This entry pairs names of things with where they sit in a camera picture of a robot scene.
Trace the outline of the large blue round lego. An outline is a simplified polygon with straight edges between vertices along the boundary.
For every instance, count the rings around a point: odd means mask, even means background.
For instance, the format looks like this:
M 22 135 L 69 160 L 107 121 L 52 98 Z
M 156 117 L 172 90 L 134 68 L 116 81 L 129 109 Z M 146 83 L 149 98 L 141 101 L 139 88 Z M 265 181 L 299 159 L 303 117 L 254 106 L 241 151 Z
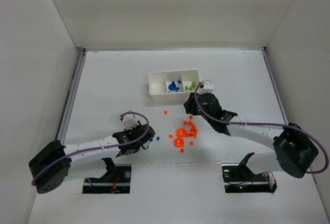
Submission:
M 179 87 L 176 86 L 175 81 L 172 81 L 172 82 L 169 84 L 168 89 L 169 89 L 170 91 L 178 92 Z

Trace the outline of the orange round lego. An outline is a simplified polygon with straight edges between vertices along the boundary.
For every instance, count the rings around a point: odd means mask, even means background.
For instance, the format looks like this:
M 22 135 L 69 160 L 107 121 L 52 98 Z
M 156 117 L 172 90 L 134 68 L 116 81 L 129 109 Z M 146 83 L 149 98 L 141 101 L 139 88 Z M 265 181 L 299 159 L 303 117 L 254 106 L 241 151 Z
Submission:
M 188 136 L 188 132 L 184 128 L 179 128 L 176 132 L 177 137 L 183 138 Z
M 178 137 L 174 140 L 174 146 L 175 147 L 184 147 L 185 146 L 185 141 L 184 139 Z

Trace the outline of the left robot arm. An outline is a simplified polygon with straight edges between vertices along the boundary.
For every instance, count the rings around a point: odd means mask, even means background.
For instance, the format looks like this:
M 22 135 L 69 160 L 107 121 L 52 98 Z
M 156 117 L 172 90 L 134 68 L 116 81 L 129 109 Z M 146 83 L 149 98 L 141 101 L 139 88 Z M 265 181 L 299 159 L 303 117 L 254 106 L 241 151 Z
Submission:
M 114 159 L 137 153 L 155 136 L 154 129 L 138 123 L 130 130 L 115 132 L 100 140 L 63 145 L 59 140 L 46 145 L 28 163 L 32 185 L 45 194 L 70 180 L 111 181 L 118 169 Z

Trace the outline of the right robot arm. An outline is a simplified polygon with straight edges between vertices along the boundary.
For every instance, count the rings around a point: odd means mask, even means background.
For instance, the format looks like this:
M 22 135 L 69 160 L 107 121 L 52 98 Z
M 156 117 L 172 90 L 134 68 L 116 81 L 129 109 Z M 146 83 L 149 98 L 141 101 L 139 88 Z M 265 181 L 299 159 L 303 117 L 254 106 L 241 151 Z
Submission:
M 224 110 L 212 93 L 190 93 L 184 108 L 187 114 L 201 116 L 219 134 L 241 137 L 270 148 L 268 153 L 247 154 L 244 168 L 251 173 L 284 171 L 302 178 L 319 154 L 311 138 L 297 124 L 253 125 L 237 113 Z

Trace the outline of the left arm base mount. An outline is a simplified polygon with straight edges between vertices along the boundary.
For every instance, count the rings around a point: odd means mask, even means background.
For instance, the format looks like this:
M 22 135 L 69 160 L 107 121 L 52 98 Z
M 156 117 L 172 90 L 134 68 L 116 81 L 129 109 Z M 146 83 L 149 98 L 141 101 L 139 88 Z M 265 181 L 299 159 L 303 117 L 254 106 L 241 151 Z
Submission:
M 129 194 L 131 171 L 130 164 L 117 164 L 111 158 L 103 158 L 105 172 L 99 177 L 84 179 L 83 194 Z

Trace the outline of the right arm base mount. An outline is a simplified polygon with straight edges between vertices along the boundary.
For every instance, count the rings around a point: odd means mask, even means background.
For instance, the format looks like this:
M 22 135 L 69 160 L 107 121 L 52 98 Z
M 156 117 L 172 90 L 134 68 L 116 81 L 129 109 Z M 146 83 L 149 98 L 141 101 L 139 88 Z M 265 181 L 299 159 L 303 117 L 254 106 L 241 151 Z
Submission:
M 239 163 L 222 164 L 224 189 L 233 193 L 275 193 L 277 182 L 272 172 L 254 174 L 247 163 L 255 153 L 248 153 Z

